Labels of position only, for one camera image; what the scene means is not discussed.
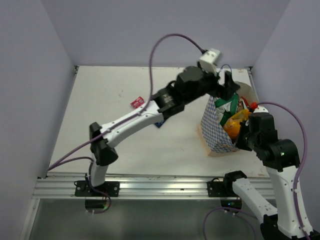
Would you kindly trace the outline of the blue checkered paper bag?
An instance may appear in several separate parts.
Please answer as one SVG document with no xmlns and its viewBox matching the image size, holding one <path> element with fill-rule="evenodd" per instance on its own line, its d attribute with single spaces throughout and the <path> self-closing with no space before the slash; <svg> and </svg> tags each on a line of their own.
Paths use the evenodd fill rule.
<svg viewBox="0 0 320 240">
<path fill-rule="evenodd" d="M 231 69 L 227 66 L 220 70 L 219 82 L 221 84 L 225 82 L 225 71 L 231 72 L 234 82 L 240 86 L 236 92 L 239 96 L 237 112 L 249 108 L 251 103 L 258 100 L 252 85 L 251 70 L 248 68 Z M 196 133 L 207 156 L 221 157 L 237 152 L 239 149 L 235 147 L 234 140 L 230 139 L 223 126 L 218 122 L 214 98 L 217 97 L 209 97 L 201 121 L 196 127 Z"/>
</svg>

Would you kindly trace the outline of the orange snack bag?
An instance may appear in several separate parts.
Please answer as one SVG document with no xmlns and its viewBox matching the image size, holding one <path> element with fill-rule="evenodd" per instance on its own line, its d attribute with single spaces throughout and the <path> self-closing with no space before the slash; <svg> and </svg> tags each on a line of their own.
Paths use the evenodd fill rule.
<svg viewBox="0 0 320 240">
<path fill-rule="evenodd" d="M 224 131 L 230 137 L 235 140 L 240 132 L 241 123 L 246 122 L 249 119 L 251 112 L 248 109 L 243 109 L 233 116 L 231 116 L 223 126 Z"/>
</svg>

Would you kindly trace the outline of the green snack bag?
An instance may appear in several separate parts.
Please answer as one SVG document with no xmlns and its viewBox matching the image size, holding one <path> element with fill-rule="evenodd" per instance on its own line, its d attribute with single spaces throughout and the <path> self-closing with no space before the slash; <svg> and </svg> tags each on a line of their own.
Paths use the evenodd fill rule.
<svg viewBox="0 0 320 240">
<path fill-rule="evenodd" d="M 235 93 L 230 99 L 214 98 L 217 120 L 223 127 L 227 120 L 237 113 L 239 95 Z"/>
</svg>

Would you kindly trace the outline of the dark blue chips bag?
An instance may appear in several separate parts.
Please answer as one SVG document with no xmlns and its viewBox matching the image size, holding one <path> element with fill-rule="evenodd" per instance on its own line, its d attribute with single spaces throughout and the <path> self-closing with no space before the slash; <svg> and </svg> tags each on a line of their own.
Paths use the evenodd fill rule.
<svg viewBox="0 0 320 240">
<path fill-rule="evenodd" d="M 165 120 L 160 121 L 160 122 L 156 122 L 156 123 L 154 123 L 154 125 L 159 129 L 164 123 L 165 123 Z"/>
</svg>

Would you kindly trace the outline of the small pink snack packet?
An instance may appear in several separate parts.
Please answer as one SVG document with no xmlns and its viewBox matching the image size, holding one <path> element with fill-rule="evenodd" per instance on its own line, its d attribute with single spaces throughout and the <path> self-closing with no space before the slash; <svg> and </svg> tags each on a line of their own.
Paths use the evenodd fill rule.
<svg viewBox="0 0 320 240">
<path fill-rule="evenodd" d="M 137 109 L 137 108 L 139 108 L 140 106 L 142 106 L 144 103 L 145 103 L 144 99 L 143 99 L 141 96 L 139 96 L 139 97 L 137 97 L 134 101 L 132 101 L 132 102 L 130 103 L 130 105 L 131 105 L 134 109 Z"/>
</svg>

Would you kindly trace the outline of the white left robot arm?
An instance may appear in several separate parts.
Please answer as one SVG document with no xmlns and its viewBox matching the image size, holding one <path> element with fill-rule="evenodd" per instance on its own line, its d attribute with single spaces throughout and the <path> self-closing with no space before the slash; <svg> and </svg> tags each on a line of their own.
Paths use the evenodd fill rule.
<svg viewBox="0 0 320 240">
<path fill-rule="evenodd" d="M 223 84 L 219 80 L 218 73 L 189 66 L 131 113 L 104 125 L 92 123 L 89 126 L 89 138 L 94 159 L 86 175 L 87 192 L 95 197 L 103 193 L 108 166 L 119 157 L 115 147 L 123 140 L 149 125 L 184 111 L 186 105 L 206 94 L 229 100 L 240 89 L 230 71 L 224 73 Z"/>
</svg>

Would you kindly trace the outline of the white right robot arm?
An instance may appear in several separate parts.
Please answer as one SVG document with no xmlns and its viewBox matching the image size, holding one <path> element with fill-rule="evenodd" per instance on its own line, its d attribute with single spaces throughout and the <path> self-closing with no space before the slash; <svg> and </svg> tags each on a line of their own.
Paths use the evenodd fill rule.
<svg viewBox="0 0 320 240">
<path fill-rule="evenodd" d="M 260 223 L 265 240 L 318 240 L 304 207 L 300 184 L 295 180 L 300 167 L 298 149 L 289 139 L 278 139 L 274 118 L 267 112 L 252 113 L 236 139 L 241 150 L 254 151 L 270 177 L 276 206 L 252 186 L 242 171 L 224 175 L 223 192 L 239 196 Z"/>
</svg>

